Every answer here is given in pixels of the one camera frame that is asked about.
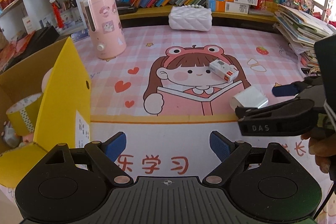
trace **cartoon girl illustration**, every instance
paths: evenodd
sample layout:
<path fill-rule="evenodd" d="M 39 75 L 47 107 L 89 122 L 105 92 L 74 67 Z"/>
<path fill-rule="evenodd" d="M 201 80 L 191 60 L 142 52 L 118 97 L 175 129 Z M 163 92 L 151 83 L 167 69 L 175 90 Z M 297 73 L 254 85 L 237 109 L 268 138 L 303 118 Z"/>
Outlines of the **cartoon girl illustration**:
<path fill-rule="evenodd" d="M 238 77 L 227 83 L 212 73 L 209 64 L 216 59 L 234 65 L 239 71 Z M 143 95 L 144 108 L 149 114 L 160 115 L 232 113 L 229 100 L 249 86 L 238 60 L 224 54 L 221 47 L 173 46 L 152 65 Z"/>

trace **yellow cardboard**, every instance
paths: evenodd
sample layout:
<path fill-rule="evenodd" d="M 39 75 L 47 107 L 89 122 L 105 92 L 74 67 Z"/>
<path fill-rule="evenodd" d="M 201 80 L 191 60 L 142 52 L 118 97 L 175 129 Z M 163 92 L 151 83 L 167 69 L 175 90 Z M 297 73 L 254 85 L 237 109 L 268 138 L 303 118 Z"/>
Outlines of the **yellow cardboard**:
<path fill-rule="evenodd" d="M 0 75 L 0 129 L 6 110 L 28 95 L 41 92 L 44 75 L 53 67 L 37 117 L 34 142 L 0 155 L 0 184 L 15 188 L 34 165 L 58 143 L 75 147 L 78 111 L 90 122 L 91 81 L 71 38 L 46 47 Z M 0 153 L 9 147 L 0 138 Z"/>
<path fill-rule="evenodd" d="M 37 117 L 34 142 L 45 150 L 58 143 L 75 148 L 76 111 L 90 123 L 90 89 L 86 82 L 90 88 L 90 77 L 68 38 L 51 72 Z"/>

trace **paper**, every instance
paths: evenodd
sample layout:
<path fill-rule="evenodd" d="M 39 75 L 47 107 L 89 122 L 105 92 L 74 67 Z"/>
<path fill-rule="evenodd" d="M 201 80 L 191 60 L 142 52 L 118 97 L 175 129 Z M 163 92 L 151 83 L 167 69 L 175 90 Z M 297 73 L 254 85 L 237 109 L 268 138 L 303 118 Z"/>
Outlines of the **paper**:
<path fill-rule="evenodd" d="M 90 142 L 90 126 L 76 111 L 76 128 L 75 128 L 75 144 L 76 148 L 83 148 L 84 145 Z M 86 165 L 76 165 L 79 168 L 87 169 Z"/>

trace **human hand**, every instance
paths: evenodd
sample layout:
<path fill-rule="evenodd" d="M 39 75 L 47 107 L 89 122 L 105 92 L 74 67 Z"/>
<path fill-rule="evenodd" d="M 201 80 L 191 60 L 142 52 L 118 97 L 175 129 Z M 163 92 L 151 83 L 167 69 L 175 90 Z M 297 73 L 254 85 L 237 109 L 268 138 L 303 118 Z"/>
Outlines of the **human hand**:
<path fill-rule="evenodd" d="M 328 174 L 331 164 L 329 157 L 336 155 L 336 134 L 320 141 L 313 139 L 310 136 L 310 133 L 305 133 L 301 135 L 301 139 L 309 139 L 309 154 L 315 155 L 315 162 L 320 167 L 320 170 L 323 173 Z"/>

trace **red heart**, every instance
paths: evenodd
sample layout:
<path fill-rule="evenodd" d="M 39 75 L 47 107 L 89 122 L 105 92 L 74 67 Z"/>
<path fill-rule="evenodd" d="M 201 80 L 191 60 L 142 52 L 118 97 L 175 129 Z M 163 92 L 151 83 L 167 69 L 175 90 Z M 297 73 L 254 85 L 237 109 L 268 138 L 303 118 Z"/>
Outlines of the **red heart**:
<path fill-rule="evenodd" d="M 134 105 L 134 101 L 126 101 L 125 102 L 125 107 L 130 108 Z"/>
<path fill-rule="evenodd" d="M 115 83 L 114 89 L 117 93 L 119 93 L 119 92 L 125 91 L 126 89 L 129 89 L 130 86 L 131 86 L 130 82 L 126 82 L 124 84 L 124 81 L 118 81 L 118 82 Z"/>
<path fill-rule="evenodd" d="M 127 72 L 130 74 L 130 75 L 136 75 L 139 71 L 139 68 L 138 67 L 135 67 L 134 69 L 129 69 Z"/>

